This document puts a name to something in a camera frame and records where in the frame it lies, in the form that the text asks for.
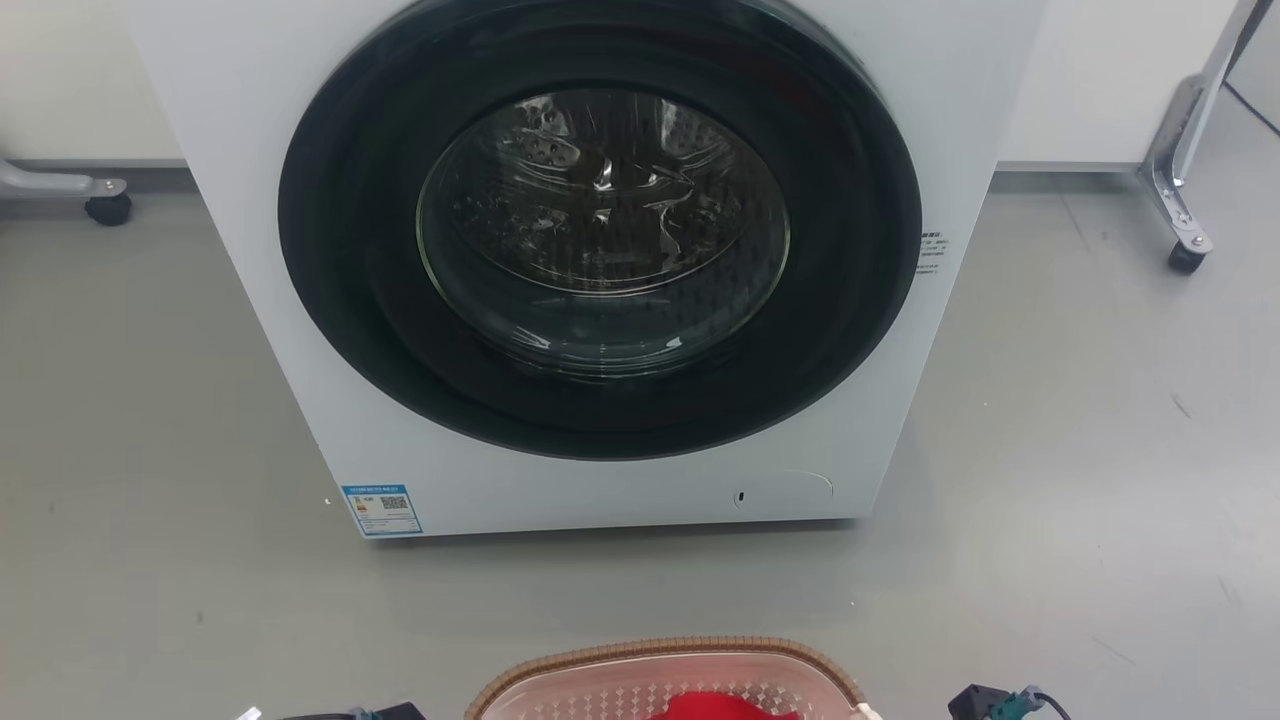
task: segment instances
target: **energy label sticker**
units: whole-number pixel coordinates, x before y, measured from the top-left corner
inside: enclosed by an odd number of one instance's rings
[[[421,534],[404,486],[342,486],[342,492],[365,537]]]

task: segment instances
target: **white wall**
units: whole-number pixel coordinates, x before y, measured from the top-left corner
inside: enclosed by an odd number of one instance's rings
[[[0,0],[0,156],[180,160],[123,0]]]
[[[1002,163],[1142,163],[1236,0],[1050,0]]]
[[[0,155],[182,156],[122,5],[0,0]],[[1234,5],[1051,0],[1001,159],[1137,164],[1174,87],[1202,69]]]
[[[1280,126],[1280,6],[1271,5],[1228,78],[1240,97]]]

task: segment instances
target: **front-load washing machine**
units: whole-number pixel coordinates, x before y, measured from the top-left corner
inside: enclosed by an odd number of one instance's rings
[[[870,511],[1043,0],[137,0],[370,538]]]

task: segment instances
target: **red cloth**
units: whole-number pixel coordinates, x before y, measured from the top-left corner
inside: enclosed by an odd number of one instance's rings
[[[799,712],[771,715],[745,700],[721,693],[685,693],[650,720],[800,720]]]

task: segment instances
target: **plastic basket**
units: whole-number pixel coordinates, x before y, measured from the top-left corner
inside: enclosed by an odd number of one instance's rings
[[[553,655],[494,679],[466,720],[648,720],[686,692],[731,693],[771,715],[878,720],[824,655],[776,638],[700,637]]]

